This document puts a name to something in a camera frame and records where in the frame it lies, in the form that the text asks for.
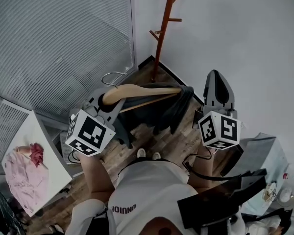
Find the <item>pink garment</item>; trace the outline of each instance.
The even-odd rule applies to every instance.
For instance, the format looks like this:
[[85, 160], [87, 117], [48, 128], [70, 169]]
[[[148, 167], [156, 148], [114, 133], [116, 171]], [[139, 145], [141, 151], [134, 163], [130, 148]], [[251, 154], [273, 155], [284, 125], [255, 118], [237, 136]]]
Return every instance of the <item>pink garment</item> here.
[[40, 164], [38, 167], [24, 154], [12, 151], [6, 155], [4, 172], [11, 193], [27, 214], [46, 197], [49, 172]]
[[30, 144], [31, 155], [30, 158], [36, 165], [40, 165], [44, 161], [44, 149], [41, 147], [40, 144]]

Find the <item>coat rack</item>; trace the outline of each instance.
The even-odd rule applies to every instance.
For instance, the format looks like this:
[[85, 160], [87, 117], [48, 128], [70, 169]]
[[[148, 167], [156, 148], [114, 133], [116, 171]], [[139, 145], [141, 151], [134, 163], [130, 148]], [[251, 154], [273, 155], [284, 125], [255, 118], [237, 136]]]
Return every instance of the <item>coat rack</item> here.
[[182, 21], [182, 19], [180, 19], [180, 18], [170, 18], [172, 5], [175, 1], [176, 0], [167, 0], [165, 12], [163, 14], [161, 29], [159, 31], [155, 31], [155, 32], [153, 32], [152, 30], [149, 31], [151, 33], [151, 35], [153, 35], [154, 38], [158, 41], [157, 51], [156, 51], [156, 59], [155, 59], [155, 63], [154, 63], [154, 67], [153, 67], [153, 71], [152, 71], [152, 75], [151, 75], [152, 82], [154, 82], [156, 80], [161, 47], [162, 47], [163, 39], [165, 37], [165, 33], [167, 30], [168, 22], [169, 21], [171, 21], [171, 22], [181, 22]]

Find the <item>wall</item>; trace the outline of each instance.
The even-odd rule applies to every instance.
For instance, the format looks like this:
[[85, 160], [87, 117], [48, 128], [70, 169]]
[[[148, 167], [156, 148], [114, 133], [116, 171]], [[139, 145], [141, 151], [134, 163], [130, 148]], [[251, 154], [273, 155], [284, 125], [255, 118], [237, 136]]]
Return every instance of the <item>wall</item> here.
[[[166, 0], [134, 0], [137, 64], [155, 55]], [[294, 0], [177, 0], [160, 61], [202, 98], [219, 70], [247, 129], [276, 135], [294, 171]]]

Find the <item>baseboard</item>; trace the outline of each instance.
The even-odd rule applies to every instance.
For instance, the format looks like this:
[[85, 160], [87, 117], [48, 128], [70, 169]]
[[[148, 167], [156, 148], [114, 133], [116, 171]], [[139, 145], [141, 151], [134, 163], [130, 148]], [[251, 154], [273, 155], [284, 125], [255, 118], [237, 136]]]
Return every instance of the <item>baseboard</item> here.
[[[146, 64], [148, 64], [150, 61], [155, 61], [154, 56], [148, 57], [146, 60], [144, 60], [141, 64], [138, 65], [138, 70], [140, 70], [142, 67], [144, 67]], [[181, 85], [186, 85], [179, 77], [177, 77], [168, 67], [166, 67], [163, 63], [159, 62], [159, 67], [161, 67], [166, 73], [168, 73], [173, 79], [178, 82]], [[194, 99], [200, 103], [201, 105], [204, 105], [204, 102], [201, 101], [201, 99], [194, 94]]]

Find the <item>metal hook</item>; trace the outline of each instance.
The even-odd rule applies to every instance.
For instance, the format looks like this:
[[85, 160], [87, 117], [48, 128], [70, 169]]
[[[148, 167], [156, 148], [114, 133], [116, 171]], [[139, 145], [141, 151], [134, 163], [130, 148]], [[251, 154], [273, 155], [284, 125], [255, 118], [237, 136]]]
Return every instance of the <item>metal hook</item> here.
[[103, 78], [106, 77], [107, 75], [110, 75], [110, 74], [127, 75], [126, 72], [122, 73], [122, 72], [118, 72], [118, 71], [113, 71], [113, 72], [109, 72], [109, 73], [107, 73], [107, 74], [105, 74], [105, 75], [102, 76], [101, 81], [102, 81], [103, 84], [106, 84], [106, 85], [112, 85], [112, 86], [114, 86], [115, 88], [118, 88], [118, 87], [117, 87], [116, 85], [114, 85], [114, 84], [109, 84], [109, 83], [106, 83], [106, 82], [103, 81]]

